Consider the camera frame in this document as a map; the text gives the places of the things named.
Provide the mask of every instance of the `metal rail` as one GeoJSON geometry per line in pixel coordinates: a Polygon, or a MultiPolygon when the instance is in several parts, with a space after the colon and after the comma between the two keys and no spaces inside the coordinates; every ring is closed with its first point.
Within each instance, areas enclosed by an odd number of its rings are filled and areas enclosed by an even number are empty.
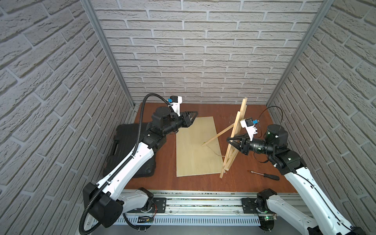
{"type": "Polygon", "coordinates": [[[102,25],[100,24],[99,18],[97,14],[95,13],[94,6],[91,3],[90,0],[81,0],[83,8],[85,9],[86,14],[88,15],[88,18],[93,26],[94,31],[97,33],[98,39],[100,43],[102,44],[103,50],[106,53],[106,56],[108,58],[108,61],[110,62],[112,69],[114,70],[114,73],[116,75],[117,80],[120,83],[121,88],[124,91],[125,97],[128,100],[128,103],[132,107],[132,109],[135,108],[135,102],[133,101],[133,98],[129,92],[129,89],[127,87],[127,84],[124,81],[123,74],[120,71],[120,67],[117,64],[117,61],[115,59],[115,55],[112,52],[112,49],[110,47],[110,44],[107,40],[107,37],[105,35],[105,32],[102,28],[102,25]]]}

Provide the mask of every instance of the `black cable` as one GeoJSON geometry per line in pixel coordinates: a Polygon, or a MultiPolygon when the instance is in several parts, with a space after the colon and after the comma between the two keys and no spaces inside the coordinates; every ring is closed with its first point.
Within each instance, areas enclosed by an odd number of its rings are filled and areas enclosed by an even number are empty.
{"type": "MultiPolygon", "coordinates": [[[[320,192],[317,190],[317,188],[308,180],[308,179],[306,179],[306,178],[304,178],[303,176],[301,176],[301,175],[299,175],[298,173],[295,173],[295,172],[292,172],[292,171],[290,171],[290,170],[286,170],[286,169],[284,169],[285,171],[288,171],[288,172],[290,172],[290,173],[293,173],[293,174],[296,174],[296,175],[298,175],[298,176],[300,176],[301,178],[303,178],[303,179],[305,179],[311,186],[312,186],[312,188],[314,188],[315,190],[316,190],[316,192],[320,195],[320,197],[321,197],[321,199],[324,201],[324,203],[325,203],[325,205],[328,207],[328,209],[330,210],[330,212],[334,215],[334,218],[336,218],[337,220],[338,220],[338,222],[341,222],[341,220],[337,217],[337,215],[332,211],[332,209],[329,207],[329,205],[328,205],[328,203],[325,201],[325,199],[323,198],[323,196],[320,194],[320,192]]],[[[350,229],[350,228],[348,228],[346,225],[344,225],[344,223],[342,223],[341,222],[341,224],[345,227],[345,228],[347,228],[348,230],[350,230],[351,232],[354,232],[354,230],[352,230],[352,229],[350,229]]]]}
{"type": "Polygon", "coordinates": [[[143,99],[143,102],[142,102],[142,105],[141,105],[141,110],[140,110],[140,119],[139,119],[139,123],[138,123],[138,133],[137,133],[137,140],[136,140],[136,144],[135,144],[135,148],[133,149],[133,152],[131,154],[131,156],[129,156],[121,165],[118,169],[116,169],[116,171],[108,178],[108,180],[99,188],[99,190],[97,190],[94,195],[92,196],[92,198],[90,199],[88,205],[86,206],[86,208],[84,209],[83,213],[82,213],[82,216],[81,216],[81,219],[80,219],[80,224],[79,224],[79,227],[78,227],[78,230],[80,232],[81,235],[87,235],[91,232],[93,232],[96,228],[98,228],[100,226],[100,222],[98,222],[96,225],[94,225],[92,228],[90,228],[89,230],[85,230],[84,226],[85,226],[85,220],[86,220],[86,216],[88,215],[89,213],[89,210],[92,208],[94,202],[97,200],[97,197],[98,195],[100,194],[100,192],[102,192],[102,190],[107,186],[107,182],[111,182],[114,177],[124,168],[124,166],[134,157],[134,155],[136,154],[137,152],[137,149],[138,149],[138,144],[140,142],[140,136],[141,136],[141,124],[142,124],[142,119],[143,119],[143,115],[144,115],[144,108],[145,108],[145,102],[147,100],[147,98],[149,98],[150,96],[156,96],[158,98],[160,98],[163,102],[165,102],[169,107],[170,107],[170,110],[171,112],[174,112],[174,110],[172,109],[170,103],[165,100],[162,96],[158,95],[158,94],[155,94],[155,93],[149,93],[147,94],[144,99],[143,99]]]}

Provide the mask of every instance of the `plywood board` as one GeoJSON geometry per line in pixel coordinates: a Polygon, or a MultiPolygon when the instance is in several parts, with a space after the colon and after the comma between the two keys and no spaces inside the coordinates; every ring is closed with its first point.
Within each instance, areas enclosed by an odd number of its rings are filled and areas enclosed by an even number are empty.
{"type": "Polygon", "coordinates": [[[221,172],[223,161],[218,138],[201,146],[216,134],[213,117],[198,117],[189,128],[179,129],[176,134],[177,177],[221,172]]]}

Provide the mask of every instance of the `screwdriver shaft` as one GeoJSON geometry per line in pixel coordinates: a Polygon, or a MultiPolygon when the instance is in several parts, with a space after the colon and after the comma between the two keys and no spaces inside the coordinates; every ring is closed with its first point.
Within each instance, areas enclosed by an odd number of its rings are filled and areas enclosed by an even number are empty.
{"type": "Polygon", "coordinates": [[[254,171],[248,171],[248,172],[250,172],[250,173],[255,173],[255,174],[260,174],[260,175],[264,175],[264,174],[261,174],[261,173],[257,173],[257,172],[254,172],[254,171]]]}

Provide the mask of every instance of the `white brick wall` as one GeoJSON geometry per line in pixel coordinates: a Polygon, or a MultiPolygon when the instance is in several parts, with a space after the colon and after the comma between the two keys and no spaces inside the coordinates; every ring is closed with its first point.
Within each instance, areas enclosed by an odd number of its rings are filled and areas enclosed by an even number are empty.
{"type": "Polygon", "coordinates": [[[130,116],[114,76],[80,1],[0,2],[0,234],[75,232],[130,116]]]}
{"type": "Polygon", "coordinates": [[[273,101],[290,147],[367,234],[376,233],[375,11],[372,1],[335,0],[273,101]]]}
{"type": "Polygon", "coordinates": [[[267,89],[258,89],[249,99],[249,103],[265,103],[287,65],[281,61],[291,59],[321,4],[303,0],[92,2],[125,81],[137,81],[130,89],[136,102],[151,91],[168,96],[174,84],[176,91],[184,91],[186,102],[232,104],[245,94],[226,94],[231,78],[238,78],[238,88],[265,84],[267,89]],[[212,90],[210,86],[200,90],[188,82],[193,77],[202,78],[202,88],[214,82],[213,77],[222,80],[212,90]],[[144,84],[150,80],[155,86],[144,84]],[[195,91],[202,98],[189,98],[195,91]]]}

